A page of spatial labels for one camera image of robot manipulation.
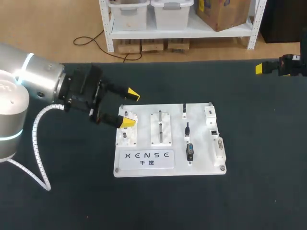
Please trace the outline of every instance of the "white shelf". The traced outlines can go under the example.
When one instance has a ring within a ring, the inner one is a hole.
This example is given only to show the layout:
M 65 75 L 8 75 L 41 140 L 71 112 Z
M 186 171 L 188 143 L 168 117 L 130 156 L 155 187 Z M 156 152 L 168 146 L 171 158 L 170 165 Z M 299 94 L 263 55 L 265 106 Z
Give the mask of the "white shelf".
M 243 25 L 216 32 L 196 15 L 193 8 L 190 10 L 188 27 L 186 30 L 157 30 L 154 18 L 154 10 L 151 7 L 147 11 L 147 30 L 120 31 L 116 27 L 116 20 L 111 19 L 111 23 L 112 22 L 114 22 L 110 35 L 112 39 L 249 37 L 251 36 L 253 28 L 253 25 L 248 18 L 247 23 Z
M 190 9 L 189 23 L 186 30 L 171 31 L 157 30 L 155 25 L 154 10 L 149 7 L 147 14 L 147 30 L 144 31 L 120 31 L 116 27 L 113 16 L 109 19 L 109 0 L 99 0 L 101 17 L 105 29 L 108 52 L 114 52 L 113 39 L 159 39 L 159 38 L 201 38 L 201 37 L 250 37 L 248 49 L 254 49 L 261 20 L 267 0 L 255 0 L 255 18 L 252 24 L 248 18 L 243 25 L 215 32 L 195 14 L 195 7 Z

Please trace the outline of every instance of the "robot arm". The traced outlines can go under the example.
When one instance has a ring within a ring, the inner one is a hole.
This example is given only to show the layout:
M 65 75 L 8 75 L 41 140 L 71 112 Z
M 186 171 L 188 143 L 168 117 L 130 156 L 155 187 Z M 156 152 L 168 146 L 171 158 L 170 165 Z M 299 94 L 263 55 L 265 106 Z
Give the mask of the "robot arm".
M 131 88 L 112 84 L 96 66 L 85 76 L 78 72 L 70 76 L 61 64 L 0 43 L 0 162 L 17 151 L 29 97 L 60 103 L 65 111 L 82 110 L 96 124 L 134 126 L 134 120 L 101 113 L 100 104 L 108 91 L 134 101 L 140 98 Z
M 268 74 L 277 70 L 279 76 L 301 74 L 307 77 L 307 28 L 303 30 L 300 46 L 301 55 L 286 54 L 277 61 L 262 62 L 256 66 L 256 74 Z

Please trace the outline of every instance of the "white cable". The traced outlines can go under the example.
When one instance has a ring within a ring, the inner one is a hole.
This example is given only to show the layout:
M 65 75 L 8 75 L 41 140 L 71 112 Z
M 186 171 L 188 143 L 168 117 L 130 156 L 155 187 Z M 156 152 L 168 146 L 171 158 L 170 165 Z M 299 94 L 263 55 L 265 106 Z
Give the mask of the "white cable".
M 49 179 L 47 177 L 47 174 L 45 172 L 43 163 L 40 159 L 39 156 L 39 151 L 38 151 L 38 144 L 37 144 L 37 127 L 38 127 L 38 123 L 39 120 L 42 118 L 42 116 L 48 112 L 51 109 L 60 109 L 60 110 L 64 110 L 64 106 L 61 104 L 51 104 L 48 105 L 47 107 L 45 107 L 42 111 L 39 112 L 39 114 L 36 116 L 34 124 L 33 124 L 33 129 L 32 129 L 32 142 L 33 142 L 33 150 L 34 150 L 34 154 L 35 154 L 35 158 L 36 158 L 36 162 L 37 165 L 39 167 L 39 170 L 42 174 L 43 180 L 44 182 L 42 182 L 37 176 L 35 176 L 30 170 L 28 170 L 26 167 L 22 166 L 20 163 L 12 160 L 12 159 L 8 159 L 7 161 L 16 165 L 17 167 L 19 167 L 20 169 L 24 170 L 27 174 L 29 174 L 34 180 L 36 180 L 44 189 L 46 189 L 47 191 L 50 191 L 51 189 L 51 185 L 49 182 Z

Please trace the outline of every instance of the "screw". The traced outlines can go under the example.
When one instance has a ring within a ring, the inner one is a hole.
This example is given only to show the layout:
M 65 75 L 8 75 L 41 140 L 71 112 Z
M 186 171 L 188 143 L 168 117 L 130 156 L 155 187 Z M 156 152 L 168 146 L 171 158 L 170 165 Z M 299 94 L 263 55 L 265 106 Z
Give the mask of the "screw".
M 38 95 L 39 97 L 44 97 L 44 96 L 45 96 L 42 92 L 38 92 L 37 95 Z

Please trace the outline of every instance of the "black connector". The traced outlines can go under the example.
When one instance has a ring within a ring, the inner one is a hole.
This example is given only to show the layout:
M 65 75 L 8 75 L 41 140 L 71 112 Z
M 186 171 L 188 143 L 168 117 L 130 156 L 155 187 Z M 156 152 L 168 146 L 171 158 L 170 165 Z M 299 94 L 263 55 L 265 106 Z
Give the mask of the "black connector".
M 186 129 L 185 129 L 184 133 L 185 133 L 186 137 L 188 137 L 188 136 L 190 135 L 190 127 L 189 127 L 189 122 L 187 122 L 187 127 L 186 127 Z
M 194 148 L 193 144 L 189 143 L 187 144 L 187 160 L 188 161 L 193 161 L 193 156 L 194 156 Z

